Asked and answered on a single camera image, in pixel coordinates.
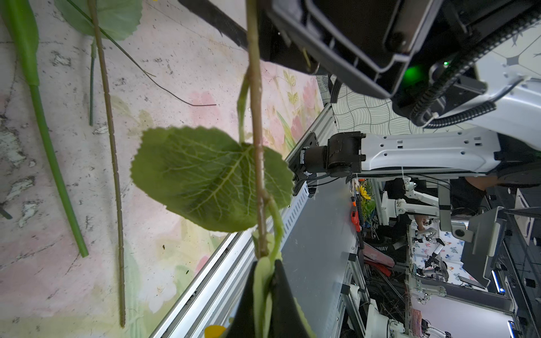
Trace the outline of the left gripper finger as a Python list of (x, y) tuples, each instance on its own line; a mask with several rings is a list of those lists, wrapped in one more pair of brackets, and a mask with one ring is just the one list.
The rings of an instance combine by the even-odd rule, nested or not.
[(252, 265), (232, 323), (224, 337), (314, 337), (292, 294), (282, 261)]

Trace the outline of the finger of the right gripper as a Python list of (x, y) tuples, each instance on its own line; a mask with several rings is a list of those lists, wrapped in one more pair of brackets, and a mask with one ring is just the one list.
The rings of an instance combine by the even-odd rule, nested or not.
[(242, 49), (248, 48), (247, 31), (211, 1), (179, 0), (178, 2)]

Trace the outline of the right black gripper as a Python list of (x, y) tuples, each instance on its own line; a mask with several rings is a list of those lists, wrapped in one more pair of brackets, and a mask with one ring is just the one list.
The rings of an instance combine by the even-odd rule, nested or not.
[(441, 1), (263, 1), (270, 20), (351, 90), (389, 99)]

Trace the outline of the large sunflower vase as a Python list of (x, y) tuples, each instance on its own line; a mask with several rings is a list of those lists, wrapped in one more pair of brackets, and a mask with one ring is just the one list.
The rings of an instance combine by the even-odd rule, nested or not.
[(114, 116), (111, 150), (101, 79), (90, 98), (90, 39), (48, 4), (46, 33), (61, 38), (70, 66), (53, 62), (46, 88), (55, 108), (55, 146), (90, 254), (79, 258), (60, 214), (40, 227), (54, 236), (42, 254), (45, 288), (28, 292), (14, 322), (34, 318), (41, 331), (73, 337), (149, 335), (181, 297), (223, 235), (166, 210), (135, 186), (132, 160), (149, 128), (204, 126), (235, 133), (232, 91), (245, 51), (177, 1), (144, 1), (138, 29), (104, 45)]

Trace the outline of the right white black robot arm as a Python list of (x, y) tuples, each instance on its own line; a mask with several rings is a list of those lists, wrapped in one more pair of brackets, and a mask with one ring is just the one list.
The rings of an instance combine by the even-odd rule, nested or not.
[(258, 1), (263, 61), (337, 78), (388, 99), (425, 130), (391, 138), (341, 132), (308, 140), (290, 160), (298, 184), (325, 176), (486, 175), (540, 183), (540, 77), (499, 63), (494, 49), (540, 22), (539, 1)]

